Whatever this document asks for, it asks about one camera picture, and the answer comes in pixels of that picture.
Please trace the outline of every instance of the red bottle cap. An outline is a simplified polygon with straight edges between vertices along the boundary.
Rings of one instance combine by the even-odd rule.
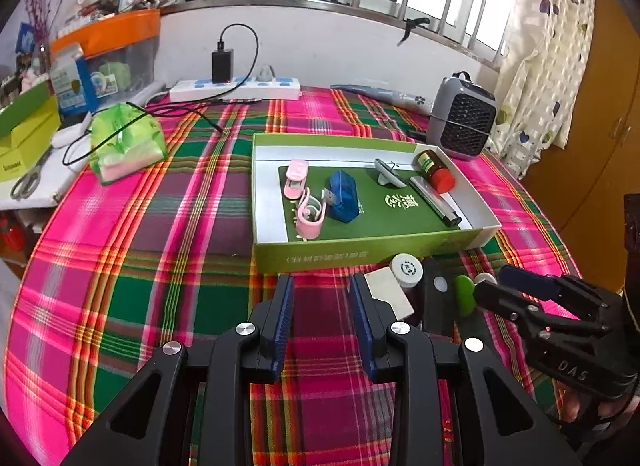
[[[448,169],[440,168],[431,176],[429,184],[440,194],[449,193],[456,185],[456,178]]]

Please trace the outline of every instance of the green cardboard box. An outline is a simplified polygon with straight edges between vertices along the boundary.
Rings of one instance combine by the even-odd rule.
[[[434,215],[431,208],[424,201],[420,208],[413,207],[420,198],[411,196],[411,188],[383,188],[374,182],[376,158],[395,163],[405,177],[420,175],[415,159],[428,148],[441,157],[456,178],[455,187],[444,198],[463,218],[459,227],[441,224],[441,228],[434,228],[427,221]],[[291,159],[309,162],[308,184],[316,197],[319,176],[323,179],[334,170],[351,169],[361,190],[360,215],[348,225],[327,215],[318,239],[297,238],[292,229],[295,204],[282,195],[284,172]],[[393,206],[388,198],[396,200],[396,195],[411,208]],[[473,249],[485,245],[501,227],[476,189],[439,147],[340,135],[254,134],[252,208],[256,265],[262,273],[376,264],[398,253],[430,256]],[[406,215],[406,219],[401,220],[400,215]],[[344,238],[339,238],[338,233],[343,231]]]
[[[53,95],[49,81],[43,81],[20,94],[12,104],[0,111],[0,139],[27,119]]]
[[[9,134],[0,139],[0,182],[22,177],[47,150],[60,127],[56,96],[49,97]]]

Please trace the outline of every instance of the black charger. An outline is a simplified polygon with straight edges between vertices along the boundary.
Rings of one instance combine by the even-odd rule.
[[[218,41],[218,49],[211,53],[211,81],[229,83],[234,67],[234,50],[225,49],[225,43]]]

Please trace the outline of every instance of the black fan grille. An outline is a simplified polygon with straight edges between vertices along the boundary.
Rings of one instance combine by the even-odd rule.
[[[489,132],[494,125],[495,107],[473,96],[458,94],[451,103],[447,119]],[[486,134],[463,126],[447,123],[442,131],[440,145],[443,148],[475,157],[482,151],[488,137]]]

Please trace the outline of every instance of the pink plastic holder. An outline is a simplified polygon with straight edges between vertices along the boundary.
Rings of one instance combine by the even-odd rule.
[[[320,235],[326,202],[322,203],[311,195],[309,188],[305,188],[296,212],[296,232],[303,239],[313,240]]]
[[[306,173],[309,163],[302,159],[292,159],[287,168],[287,182],[284,184],[284,196],[291,200],[302,197],[305,189]]]

